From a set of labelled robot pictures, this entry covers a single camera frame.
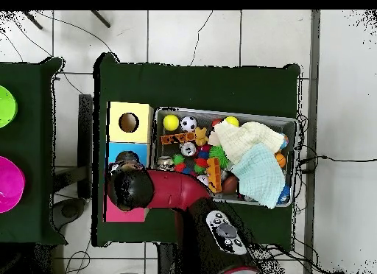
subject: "blue toy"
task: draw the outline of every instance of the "blue toy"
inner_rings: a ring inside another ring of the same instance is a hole
[[[290,191],[289,186],[285,185],[283,188],[283,191],[281,191],[281,194],[279,196],[279,199],[277,202],[278,205],[286,203],[286,199],[289,196],[289,191]]]

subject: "green tablecloth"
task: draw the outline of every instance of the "green tablecloth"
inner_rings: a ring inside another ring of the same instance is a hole
[[[0,155],[23,172],[26,187],[20,203],[0,214],[0,242],[64,244],[50,223],[52,193],[52,77],[62,59],[40,64],[0,63],[0,85],[15,97],[18,113],[0,129]]]
[[[94,66],[94,208],[93,238],[98,245],[113,242],[176,242],[175,215],[169,209],[151,209],[143,223],[103,222],[106,102],[170,106],[295,118],[299,66],[241,68],[164,66],[118,63],[102,54]],[[258,243],[276,243],[291,249],[292,206],[267,208],[232,204]]]

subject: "white cloth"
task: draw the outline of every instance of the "white cloth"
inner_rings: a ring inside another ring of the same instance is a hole
[[[222,121],[214,129],[227,158],[234,164],[240,162],[242,156],[258,143],[263,143],[275,154],[284,140],[283,135],[259,122],[246,122],[236,127]]]
[[[217,137],[216,132],[211,131],[208,137],[208,144],[212,145],[213,147],[221,145],[219,138]]]

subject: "green spiky ball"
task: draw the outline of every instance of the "green spiky ball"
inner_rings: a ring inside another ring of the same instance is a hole
[[[227,156],[225,155],[225,152],[222,149],[221,145],[211,147],[211,149],[209,150],[209,157],[219,159],[221,169],[224,169],[228,166],[229,160],[227,159]]]
[[[181,154],[175,154],[173,156],[173,163],[174,165],[181,164],[185,161],[185,158]]]
[[[196,172],[196,173],[204,173],[204,171],[205,171],[205,168],[203,168],[203,167],[201,167],[201,166],[198,166],[198,165],[194,165],[194,171]]]

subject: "light blue cloth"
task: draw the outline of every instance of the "light blue cloth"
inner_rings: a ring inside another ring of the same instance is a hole
[[[264,144],[249,149],[231,171],[239,179],[241,194],[270,209],[276,206],[285,180],[275,155]]]

